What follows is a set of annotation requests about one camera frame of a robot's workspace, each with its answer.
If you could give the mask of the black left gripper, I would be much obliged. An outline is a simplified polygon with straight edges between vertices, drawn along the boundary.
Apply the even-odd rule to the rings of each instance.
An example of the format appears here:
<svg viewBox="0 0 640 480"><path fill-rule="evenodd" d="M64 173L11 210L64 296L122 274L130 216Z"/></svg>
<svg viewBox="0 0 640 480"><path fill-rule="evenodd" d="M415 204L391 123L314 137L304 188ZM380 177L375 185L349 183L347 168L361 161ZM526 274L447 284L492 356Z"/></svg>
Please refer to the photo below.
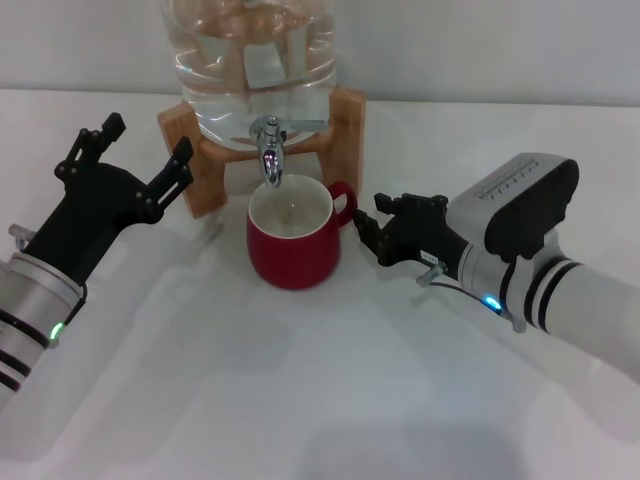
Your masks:
<svg viewBox="0 0 640 480"><path fill-rule="evenodd" d="M54 170L64 183L64 197L24 250L77 284L86 282L122 230L137 223L158 223L193 182L188 138L179 140L148 184L122 168L98 163L124 131L119 113L111 113L100 130L79 130L68 155Z"/></svg>

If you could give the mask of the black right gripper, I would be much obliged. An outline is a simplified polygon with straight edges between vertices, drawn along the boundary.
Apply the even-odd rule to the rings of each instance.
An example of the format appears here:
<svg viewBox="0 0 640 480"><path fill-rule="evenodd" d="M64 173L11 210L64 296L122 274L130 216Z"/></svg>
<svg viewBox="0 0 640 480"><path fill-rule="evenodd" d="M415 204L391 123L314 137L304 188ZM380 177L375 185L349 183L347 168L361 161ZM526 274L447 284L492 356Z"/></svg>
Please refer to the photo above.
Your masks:
<svg viewBox="0 0 640 480"><path fill-rule="evenodd" d="M392 198L377 193L374 202L379 212L391 215L386 225L381 229L376 219L360 209L354 211L353 223L360 242L369 250L377 250L381 266L408 260L428 266L444 263L445 274L458 277L468 242L446 224L447 197L402 194Z"/></svg>

